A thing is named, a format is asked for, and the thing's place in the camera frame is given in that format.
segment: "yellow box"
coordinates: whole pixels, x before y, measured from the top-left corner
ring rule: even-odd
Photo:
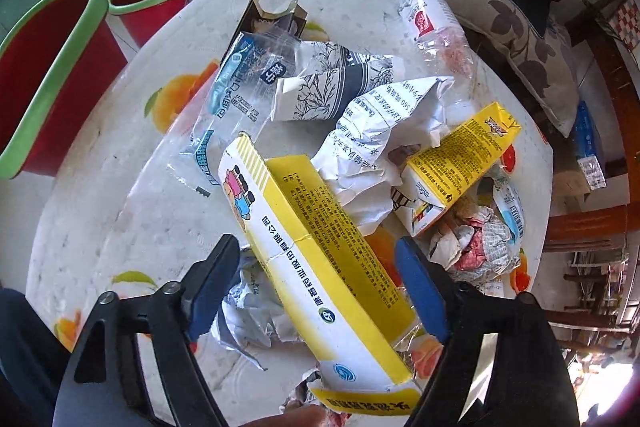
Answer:
[[[309,384],[338,411],[405,415],[418,402],[393,345],[418,324],[307,156],[263,160],[241,133],[219,179],[258,260],[322,379]]]
[[[520,126],[494,102],[442,140],[407,159],[402,185],[392,192],[396,215],[412,237],[431,226],[489,170]]]

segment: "cartoon character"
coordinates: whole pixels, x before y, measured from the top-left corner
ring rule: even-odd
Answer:
[[[240,173],[240,168],[235,165],[232,171],[226,172],[226,178],[223,182],[223,188],[225,190],[226,197],[231,202],[231,207],[238,218],[238,222],[244,230],[244,223],[242,220],[248,221],[251,219],[250,207],[254,203],[254,194],[249,190],[249,187],[244,180],[244,176]]]

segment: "floral pillow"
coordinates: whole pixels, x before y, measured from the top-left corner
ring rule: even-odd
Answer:
[[[486,36],[538,100],[564,137],[574,126],[579,95],[564,26],[550,16],[544,39],[510,0],[446,0],[463,26]]]

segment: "table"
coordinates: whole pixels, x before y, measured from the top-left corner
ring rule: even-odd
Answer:
[[[128,201],[127,194],[160,143],[162,134],[156,126],[166,126],[175,106],[184,103],[184,89],[191,89],[212,59],[222,57],[247,1],[190,3],[140,50],[84,124],[44,208],[31,257],[27,297],[50,327],[61,317],[68,320],[65,328],[59,327],[65,331],[74,321],[81,323],[87,307],[112,284],[114,275],[140,270],[158,285],[180,279],[192,263],[206,257],[222,233],[240,235],[231,215],[213,216],[206,198],[175,180],[162,150],[145,169],[144,176],[155,180],[151,190],[143,198]],[[265,9],[277,11],[289,1],[261,3]],[[347,47],[400,56],[413,50],[396,15],[394,0],[299,3],[308,12],[307,20],[322,28],[316,32],[326,33]],[[479,59],[478,63],[477,102],[484,106],[498,100],[522,126],[514,142],[512,176],[524,207],[522,245],[533,279],[550,205],[552,150],[511,91]],[[147,102],[163,86],[161,102],[160,95],[155,103]],[[332,127],[330,122],[273,123],[260,135],[257,147],[267,156],[313,155]],[[145,283],[131,283],[131,291],[140,285]],[[513,295],[508,278],[506,286],[507,293]],[[149,348],[149,343],[141,342],[143,367],[151,357]],[[259,372],[211,338],[198,350],[204,376],[230,425],[277,413],[302,372],[314,365],[302,344],[255,348],[252,353],[271,370]],[[148,381],[150,394],[156,396],[159,380],[153,378],[152,369],[148,373],[152,377]],[[251,406],[247,407],[249,394]],[[154,406],[160,415],[168,412],[160,401]],[[357,422],[402,425],[404,420],[367,417]]]

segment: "red logo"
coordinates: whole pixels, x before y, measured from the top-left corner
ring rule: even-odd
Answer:
[[[420,34],[418,35],[419,37],[434,30],[433,24],[431,24],[431,21],[422,10],[415,14],[414,24],[420,32]]]

